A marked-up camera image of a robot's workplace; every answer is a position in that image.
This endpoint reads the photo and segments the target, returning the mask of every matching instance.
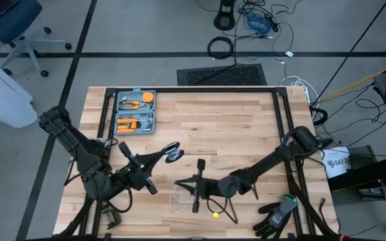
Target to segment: white wire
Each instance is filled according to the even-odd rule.
[[[284,78],[283,80],[281,80],[281,82],[279,83],[279,85],[283,85],[283,82],[288,80],[288,79],[291,79],[291,78],[295,78],[296,81],[295,82],[292,82],[290,85],[291,86],[303,86],[304,88],[307,88],[308,91],[309,89],[311,89],[316,98],[318,99],[318,104],[316,105],[316,108],[318,108],[320,106],[320,99],[318,98],[318,93],[315,91],[314,87],[312,87],[311,84],[309,84],[306,80],[302,80],[301,78],[297,77],[297,76],[288,76],[287,78]],[[314,114],[312,115],[312,120],[315,119],[315,116],[316,116],[316,112],[314,112]]]
[[[188,207],[188,204],[191,201],[193,201],[193,196],[190,194],[189,191],[184,190],[184,193],[187,194],[186,196],[188,197],[188,199],[187,200],[181,200],[176,195],[176,189],[177,189],[177,185],[174,184],[174,186],[171,189],[171,192],[169,193],[169,207],[170,207],[171,211],[180,213],[180,212],[183,212]],[[184,204],[184,207],[182,209],[180,209],[180,210],[174,209],[174,207],[172,206],[171,197],[174,197],[175,200],[177,200],[177,202],[179,204]]]

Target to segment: work glove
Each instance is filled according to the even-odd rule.
[[[259,209],[260,214],[268,214],[260,223],[253,226],[257,237],[261,236],[262,240],[275,233],[272,240],[279,240],[282,230],[287,225],[292,214],[292,210],[298,205],[296,199],[288,194],[281,196],[281,201],[268,204]]]

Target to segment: gray tool case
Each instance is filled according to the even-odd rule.
[[[146,100],[145,96],[153,94],[151,101]],[[138,135],[152,134],[155,128],[155,100],[154,90],[142,91],[140,88],[133,91],[124,91],[117,93],[117,113],[114,122],[115,135]],[[136,119],[136,128],[132,126]]]

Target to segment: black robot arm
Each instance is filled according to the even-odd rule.
[[[134,156],[126,143],[122,142],[119,148],[129,163],[113,173],[108,160],[109,149],[101,141],[87,139],[73,127],[65,108],[51,108],[40,116],[39,125],[47,133],[54,135],[71,154],[87,195],[93,200],[107,203],[125,189],[139,191],[146,187],[151,194],[156,194],[157,189],[149,179],[151,172],[164,155],[177,151],[180,146],[179,143],[171,143],[156,153]],[[181,158],[183,152],[178,152],[181,154],[171,161]]]
[[[316,151],[327,147],[330,143],[331,140],[327,139],[317,140],[306,127],[296,127],[283,138],[282,144],[277,147],[274,152],[251,167],[238,169],[220,180],[206,179],[202,178],[202,171],[205,169],[205,160],[199,159],[198,174],[193,175],[191,178],[178,180],[175,184],[187,189],[192,195],[195,195],[196,200],[193,205],[193,212],[198,212],[199,197],[206,200],[209,200],[211,196],[225,197],[231,205],[230,198],[236,193],[243,195],[253,189],[258,199],[257,192],[253,186],[260,175],[283,161],[293,161],[295,159],[309,157]],[[195,183],[196,186],[192,187],[185,183]],[[232,220],[236,220],[234,210],[233,214],[234,218],[229,217]]]

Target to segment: wooden table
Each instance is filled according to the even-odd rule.
[[[88,89],[79,129],[89,138],[97,136],[105,90],[105,87]],[[303,88],[290,86],[287,92],[294,126],[305,126],[314,132]],[[279,104],[284,129],[288,130],[282,101]],[[107,136],[111,119],[112,104],[109,106],[104,137]],[[254,238],[251,227],[265,218],[257,210],[265,204],[278,202],[283,193],[288,193],[285,168],[281,163],[258,179],[258,201],[252,191],[232,198],[239,219],[237,225],[223,214],[219,219],[214,219],[203,200],[197,214],[192,213],[192,204],[181,213],[172,212],[168,204],[173,180],[196,174],[198,158],[206,160],[204,177],[220,179],[236,169],[254,164],[280,144],[275,109],[269,93],[158,93],[155,133],[115,137],[119,141],[125,141],[132,153],[152,153],[173,141],[179,141],[186,154],[175,163],[159,161],[151,178],[159,193],[150,195],[145,188],[141,191],[134,190],[133,207],[121,215],[122,224],[106,230],[107,219],[103,216],[99,236],[110,232],[112,237],[119,238]],[[127,159],[120,150],[117,147],[112,148],[110,164],[113,170],[126,163]],[[328,225],[337,231],[336,214],[323,166],[305,160],[304,174],[311,204],[318,211],[321,198],[326,199],[322,211]],[[73,219],[83,204],[84,195],[80,179],[65,187],[55,233],[65,229]],[[119,209],[125,209],[128,201],[126,192],[112,199],[112,203]],[[222,199],[216,198],[216,201],[222,203]],[[174,208],[182,208],[182,205],[176,204]],[[86,233],[91,233],[93,213],[94,206],[90,209]],[[306,216],[301,206],[300,215],[303,231],[308,233]],[[281,237],[286,237],[289,232],[296,233],[293,218]]]

